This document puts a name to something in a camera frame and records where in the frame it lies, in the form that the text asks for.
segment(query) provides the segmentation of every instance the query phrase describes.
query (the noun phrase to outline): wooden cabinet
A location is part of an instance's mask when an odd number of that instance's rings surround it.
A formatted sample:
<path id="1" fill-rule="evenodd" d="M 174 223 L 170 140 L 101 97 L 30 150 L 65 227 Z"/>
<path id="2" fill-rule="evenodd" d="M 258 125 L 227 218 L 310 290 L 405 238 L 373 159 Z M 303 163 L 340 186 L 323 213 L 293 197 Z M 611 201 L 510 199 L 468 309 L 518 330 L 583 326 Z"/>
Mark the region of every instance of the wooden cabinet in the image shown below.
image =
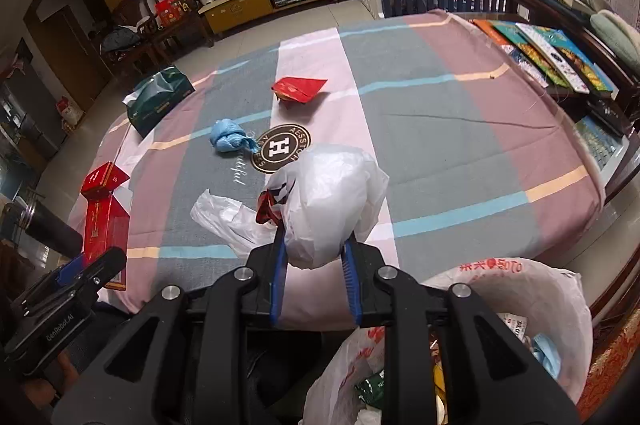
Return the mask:
<path id="1" fill-rule="evenodd" d="M 205 13 L 214 33 L 221 33 L 273 12 L 270 0 L 230 0 Z"/>

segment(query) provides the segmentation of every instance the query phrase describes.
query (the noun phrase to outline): green paper bag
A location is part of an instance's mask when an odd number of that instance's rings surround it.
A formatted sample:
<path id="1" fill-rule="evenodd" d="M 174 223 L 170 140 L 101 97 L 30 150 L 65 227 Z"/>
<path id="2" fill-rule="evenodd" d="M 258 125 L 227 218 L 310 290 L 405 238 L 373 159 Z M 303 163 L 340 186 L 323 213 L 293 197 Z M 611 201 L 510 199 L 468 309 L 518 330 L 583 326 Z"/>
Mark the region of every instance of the green paper bag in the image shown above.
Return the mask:
<path id="1" fill-rule="evenodd" d="M 169 66 L 142 80 L 122 103 L 127 106 L 127 116 L 133 127 L 145 137 L 193 91 L 189 79 L 175 66 Z"/>

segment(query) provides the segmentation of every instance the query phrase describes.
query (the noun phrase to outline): metal screw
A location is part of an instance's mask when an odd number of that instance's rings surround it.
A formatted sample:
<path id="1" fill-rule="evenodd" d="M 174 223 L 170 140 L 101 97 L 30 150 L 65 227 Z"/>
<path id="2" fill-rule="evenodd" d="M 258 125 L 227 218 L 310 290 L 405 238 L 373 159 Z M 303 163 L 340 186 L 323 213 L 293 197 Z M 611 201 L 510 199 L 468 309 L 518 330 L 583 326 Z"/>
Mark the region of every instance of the metal screw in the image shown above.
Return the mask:
<path id="1" fill-rule="evenodd" d="M 180 295 L 180 288 L 178 288 L 178 286 L 174 286 L 171 284 L 169 286 L 165 286 L 164 288 L 162 288 L 161 294 L 163 299 L 173 300 L 177 298 L 178 295 Z"/>
<path id="2" fill-rule="evenodd" d="M 393 266 L 381 266 L 378 268 L 378 275 L 384 280 L 391 280 L 398 276 L 398 270 Z"/>
<path id="3" fill-rule="evenodd" d="M 453 284 L 451 291 L 456 297 L 459 297 L 461 299 L 466 299 L 471 294 L 471 288 L 467 284 L 462 282 Z"/>
<path id="4" fill-rule="evenodd" d="M 245 268 L 244 266 L 234 271 L 234 277 L 238 280 L 249 280 L 253 276 L 254 271 L 251 268 Z"/>

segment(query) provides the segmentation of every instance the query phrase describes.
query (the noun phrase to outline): door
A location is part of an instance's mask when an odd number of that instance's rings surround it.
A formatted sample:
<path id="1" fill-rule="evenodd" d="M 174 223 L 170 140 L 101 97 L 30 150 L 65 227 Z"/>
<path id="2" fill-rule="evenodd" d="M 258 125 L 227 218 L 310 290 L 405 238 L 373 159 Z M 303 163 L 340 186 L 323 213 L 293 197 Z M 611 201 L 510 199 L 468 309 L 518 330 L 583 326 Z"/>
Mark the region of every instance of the door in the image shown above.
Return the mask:
<path id="1" fill-rule="evenodd" d="M 65 6 L 44 22 L 28 12 L 25 24 L 62 85 L 85 112 L 107 84 L 110 73 Z"/>

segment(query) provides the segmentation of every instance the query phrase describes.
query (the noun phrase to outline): plaid tablecloth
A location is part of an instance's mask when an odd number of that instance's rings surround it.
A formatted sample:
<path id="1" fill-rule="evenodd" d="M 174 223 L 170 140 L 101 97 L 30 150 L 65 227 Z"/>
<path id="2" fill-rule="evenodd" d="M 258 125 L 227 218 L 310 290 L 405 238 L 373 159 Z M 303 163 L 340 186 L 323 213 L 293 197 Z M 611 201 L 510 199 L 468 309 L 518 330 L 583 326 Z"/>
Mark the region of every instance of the plaid tablecloth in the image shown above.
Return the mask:
<path id="1" fill-rule="evenodd" d="M 283 76 L 328 82 L 287 108 L 270 89 Z M 116 120 L 94 162 L 115 160 L 131 176 L 127 290 L 108 293 L 131 311 L 168 283 L 195 289 L 242 263 L 190 217 L 204 190 L 255 208 L 265 184 L 247 154 L 211 146 L 222 118 L 256 136 L 293 122 L 312 143 L 375 156 L 390 182 L 368 243 L 418 281 L 569 245 L 604 202 L 564 112 L 484 34 L 441 11 L 309 33 L 190 79 L 196 93 L 143 140 Z M 85 209 L 79 198 L 78 230 Z M 290 268 L 283 314 L 284 325 L 348 326 L 340 265 Z"/>

